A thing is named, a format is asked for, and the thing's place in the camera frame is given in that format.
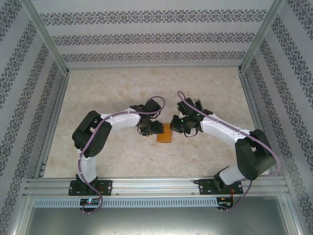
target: gray metal panel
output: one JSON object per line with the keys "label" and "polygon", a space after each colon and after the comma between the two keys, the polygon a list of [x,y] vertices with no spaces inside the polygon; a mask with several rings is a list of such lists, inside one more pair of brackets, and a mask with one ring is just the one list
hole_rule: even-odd
{"label": "gray metal panel", "polygon": [[286,235],[277,198],[246,198],[235,211],[213,208],[116,208],[84,215],[78,209],[34,208],[28,235]]}

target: ventilation slot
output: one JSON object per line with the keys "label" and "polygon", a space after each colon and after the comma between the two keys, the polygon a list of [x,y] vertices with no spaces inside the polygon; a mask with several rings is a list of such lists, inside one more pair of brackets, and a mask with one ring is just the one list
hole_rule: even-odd
{"label": "ventilation slot", "polygon": [[[77,208],[79,198],[36,199],[35,208]],[[103,208],[216,207],[215,197],[207,198],[105,198]]]}

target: aluminum frame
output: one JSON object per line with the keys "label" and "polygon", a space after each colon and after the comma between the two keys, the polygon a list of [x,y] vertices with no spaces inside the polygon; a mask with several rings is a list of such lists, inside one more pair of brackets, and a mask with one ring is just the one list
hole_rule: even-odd
{"label": "aluminum frame", "polygon": [[20,1],[23,8],[27,12],[34,26],[36,27],[41,39],[44,41],[47,46],[49,52],[51,53],[53,59],[57,63],[59,69],[62,73],[66,73],[68,71],[67,65],[59,52],[57,46],[55,45],[50,33],[48,32],[43,20],[41,19],[39,13],[37,12],[32,0],[21,0]]}
{"label": "aluminum frame", "polygon": [[257,34],[255,35],[254,39],[252,40],[252,43],[246,52],[246,55],[243,59],[243,61],[240,64],[241,71],[245,71],[247,67],[249,66],[255,52],[258,50],[259,45],[263,41],[266,33],[268,32],[270,25],[273,23],[277,13],[279,12],[280,8],[283,6],[284,0],[274,0],[270,9],[268,10],[268,13],[266,14],[261,27],[259,28]]}
{"label": "aluminum frame", "polygon": [[[172,178],[101,178],[112,180],[112,195],[106,198],[215,198],[230,195],[200,195],[199,186],[193,181],[212,177],[172,177]],[[73,179],[29,179],[22,195],[17,219],[13,225],[12,235],[26,233],[31,211],[36,200],[53,198],[62,201],[69,198],[86,198],[86,196],[69,196],[69,183]],[[243,181],[243,190],[247,190],[249,182]],[[285,177],[258,178],[247,194],[253,196],[277,196],[281,211],[290,235],[302,235],[303,231],[297,217]]]}

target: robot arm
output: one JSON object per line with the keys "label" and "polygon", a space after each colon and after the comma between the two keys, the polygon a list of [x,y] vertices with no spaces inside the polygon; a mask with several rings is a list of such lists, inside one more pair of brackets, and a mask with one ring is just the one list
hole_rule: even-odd
{"label": "robot arm", "polygon": [[180,102],[178,103],[178,110],[181,115],[174,115],[170,126],[173,131],[186,135],[186,133],[190,134],[191,129],[196,129],[196,133],[200,131],[214,135],[232,146],[236,151],[237,164],[228,166],[214,176],[214,184],[219,190],[243,179],[255,180],[275,165],[275,159],[264,147],[242,134],[250,135],[269,147],[264,132],[258,129],[248,131],[238,128],[221,120],[211,111],[203,110],[200,101],[195,104],[191,98],[186,98],[185,101],[210,118],[204,117],[184,102]]}
{"label": "robot arm", "polygon": [[161,107],[154,100],[149,100],[145,105],[134,105],[123,111],[123,114],[99,114],[96,111],[89,112],[80,123],[72,135],[74,145],[77,148],[78,155],[91,138],[91,129],[97,128],[98,124],[106,117],[106,120],[98,129],[92,142],[81,157],[81,173],[78,172],[78,178],[82,180],[81,174],[88,183],[97,178],[96,173],[96,155],[103,149],[104,144],[112,131],[117,131],[126,127],[138,126],[140,134],[149,136],[151,134],[163,133],[163,125],[158,121],[151,119],[155,115],[136,114],[134,112],[154,112]]}

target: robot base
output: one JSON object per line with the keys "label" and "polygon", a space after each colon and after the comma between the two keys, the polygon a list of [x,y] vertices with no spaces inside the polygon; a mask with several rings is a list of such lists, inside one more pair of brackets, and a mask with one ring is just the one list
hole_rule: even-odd
{"label": "robot base", "polygon": [[[98,180],[98,177],[90,182],[90,185],[98,190],[102,196],[111,196],[112,180]],[[72,180],[68,190],[69,196],[97,196],[76,174],[76,180]]]}
{"label": "robot base", "polygon": [[199,179],[194,181],[199,185],[200,195],[226,195],[226,194],[243,194],[243,188],[240,181],[236,181],[222,189],[218,189],[214,184],[214,179]]}

